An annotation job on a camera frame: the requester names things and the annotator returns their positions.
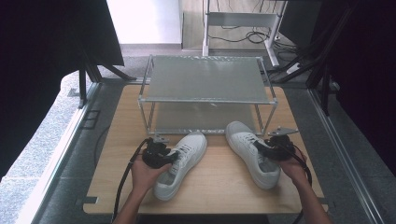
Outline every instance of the white wall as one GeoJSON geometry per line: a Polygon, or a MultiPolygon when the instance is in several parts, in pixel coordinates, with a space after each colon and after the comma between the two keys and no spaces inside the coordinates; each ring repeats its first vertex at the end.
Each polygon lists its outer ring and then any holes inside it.
{"type": "Polygon", "coordinates": [[[181,44],[181,0],[107,0],[120,44],[181,44]]]}

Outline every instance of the black curtain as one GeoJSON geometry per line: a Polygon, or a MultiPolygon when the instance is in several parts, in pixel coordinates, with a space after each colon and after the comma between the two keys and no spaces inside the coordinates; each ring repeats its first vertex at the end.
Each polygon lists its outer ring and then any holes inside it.
{"type": "Polygon", "coordinates": [[[396,5],[359,1],[334,45],[342,107],[396,175],[396,5]]]}
{"type": "Polygon", "coordinates": [[[0,177],[29,142],[62,78],[92,60],[123,65],[106,0],[1,1],[0,177]]]}

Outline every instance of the metal frame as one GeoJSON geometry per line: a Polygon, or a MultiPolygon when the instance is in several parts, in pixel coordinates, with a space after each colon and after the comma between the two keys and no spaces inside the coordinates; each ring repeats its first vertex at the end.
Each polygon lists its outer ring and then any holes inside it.
{"type": "Polygon", "coordinates": [[[273,50],[274,40],[280,21],[283,16],[286,1],[280,2],[280,7],[276,14],[262,14],[262,13],[232,13],[232,12],[210,12],[210,0],[206,1],[205,13],[205,29],[204,42],[202,46],[202,55],[209,55],[209,26],[246,26],[246,27],[271,27],[271,35],[269,39],[264,41],[268,56],[273,67],[278,67],[279,62],[273,50]]]}
{"type": "MultiPolygon", "coordinates": [[[[232,102],[232,103],[224,103],[224,102],[215,102],[215,103],[222,103],[222,104],[250,104],[250,105],[254,105],[255,110],[256,110],[257,119],[258,119],[258,122],[259,122],[259,130],[256,130],[257,131],[256,134],[257,135],[264,135],[266,133],[266,130],[268,129],[268,126],[270,124],[272,116],[275,113],[275,110],[276,110],[276,107],[277,107],[277,99],[276,99],[276,95],[275,95],[273,86],[272,86],[272,84],[270,82],[270,79],[268,77],[268,74],[265,71],[262,57],[255,57],[255,58],[258,60],[258,63],[260,63],[260,66],[264,70],[263,75],[265,76],[265,80],[267,80],[267,82],[268,82],[268,86],[267,87],[270,88],[270,90],[271,90],[272,101],[269,100],[266,103],[258,102],[257,104],[256,103],[251,103],[251,102],[240,102],[240,101],[232,102]],[[265,125],[263,125],[263,122],[262,122],[263,117],[262,117],[262,114],[260,112],[259,105],[271,105],[272,106],[271,112],[270,112],[270,114],[268,116],[268,120],[266,121],[265,125]]],[[[143,81],[142,81],[142,88],[140,89],[138,100],[137,100],[139,108],[140,108],[140,113],[141,113],[141,116],[142,116],[142,120],[144,122],[147,134],[180,134],[180,133],[188,133],[188,132],[190,132],[191,130],[185,130],[184,132],[181,132],[180,130],[172,130],[172,129],[167,129],[167,131],[164,131],[164,130],[159,131],[158,129],[155,129],[155,127],[152,127],[152,121],[153,121],[153,118],[154,118],[154,113],[155,113],[154,109],[155,109],[156,103],[159,103],[159,102],[161,102],[161,103],[174,103],[174,102],[177,102],[177,103],[197,103],[196,100],[188,100],[188,101],[185,101],[185,100],[184,101],[174,101],[174,100],[151,101],[151,100],[147,100],[146,98],[144,98],[143,94],[145,92],[145,86],[146,86],[146,84],[148,84],[148,82],[150,82],[150,78],[148,77],[148,75],[149,75],[150,71],[152,71],[152,69],[154,69],[154,62],[153,62],[153,56],[150,55],[149,59],[148,59],[148,66],[146,68],[146,74],[145,74],[145,76],[143,78],[143,81]],[[144,103],[151,103],[148,116],[145,113],[144,103]]],[[[201,131],[202,133],[212,133],[212,134],[223,134],[224,133],[224,130],[199,130],[199,131],[201,131]]]]}
{"type": "Polygon", "coordinates": [[[83,122],[83,118],[87,114],[89,108],[92,107],[94,98],[99,92],[101,87],[100,83],[92,83],[88,91],[88,101],[82,108],[78,108],[67,125],[64,135],[58,143],[58,146],[54,149],[54,152],[49,160],[49,164],[46,167],[43,175],[37,181],[35,188],[32,190],[29,198],[26,200],[25,205],[19,212],[18,219],[15,223],[24,224],[32,223],[37,216],[38,210],[43,205],[45,197],[47,196],[50,184],[52,183],[56,172],[58,172],[61,166],[64,156],[70,148],[76,135],[78,128],[83,122]]]}
{"type": "Polygon", "coordinates": [[[358,169],[350,158],[349,153],[347,152],[347,149],[343,141],[341,140],[341,137],[338,135],[338,132],[332,124],[331,118],[327,116],[321,109],[320,100],[316,91],[310,89],[308,89],[307,91],[312,100],[312,103],[314,104],[318,112],[323,126],[332,141],[338,158],[340,159],[340,162],[342,163],[344,170],[346,171],[346,175],[348,176],[352,187],[354,188],[359,200],[361,201],[361,206],[363,207],[367,217],[370,219],[370,223],[384,223],[384,220],[378,211],[378,205],[376,204],[372,194],[364,183],[361,174],[359,173],[358,169]]]}

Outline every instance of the white sneaker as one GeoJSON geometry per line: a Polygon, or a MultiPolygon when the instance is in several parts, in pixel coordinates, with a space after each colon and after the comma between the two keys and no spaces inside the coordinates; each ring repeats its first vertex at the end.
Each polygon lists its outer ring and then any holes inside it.
{"type": "Polygon", "coordinates": [[[228,124],[225,134],[230,147],[244,160],[256,185],[261,189],[273,188],[279,179],[280,167],[258,153],[257,148],[253,146],[255,141],[262,143],[263,140],[239,121],[228,124]]]}
{"type": "Polygon", "coordinates": [[[168,201],[175,196],[186,173],[204,156],[206,138],[199,132],[189,133],[169,154],[176,151],[178,151],[177,160],[167,172],[157,178],[154,186],[154,195],[163,201],[168,201]]]}

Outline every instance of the wooden platform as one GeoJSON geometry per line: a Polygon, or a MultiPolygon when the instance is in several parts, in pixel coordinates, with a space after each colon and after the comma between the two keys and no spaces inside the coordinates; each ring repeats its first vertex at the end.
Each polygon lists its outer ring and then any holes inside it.
{"type": "MultiPolygon", "coordinates": [[[[296,128],[294,117],[282,89],[274,88],[279,102],[269,130],[278,126],[296,128]]],[[[120,98],[105,146],[93,176],[87,197],[96,197],[96,203],[85,203],[89,214],[113,212],[116,192],[128,160],[139,144],[148,136],[144,128],[137,96],[140,86],[126,86],[120,98]]],[[[184,135],[168,135],[174,146],[184,135]]],[[[297,190],[290,179],[281,174],[273,189],[259,189],[248,168],[229,147],[224,135],[207,135],[207,151],[200,163],[183,180],[177,195],[169,202],[157,200],[150,191],[144,199],[141,214],[273,214],[298,213],[301,210],[297,190]]],[[[313,176],[313,189],[323,198],[317,176],[304,142],[298,133],[291,141],[308,156],[313,176]]],[[[129,175],[124,185],[120,208],[132,189],[129,175]]]]}

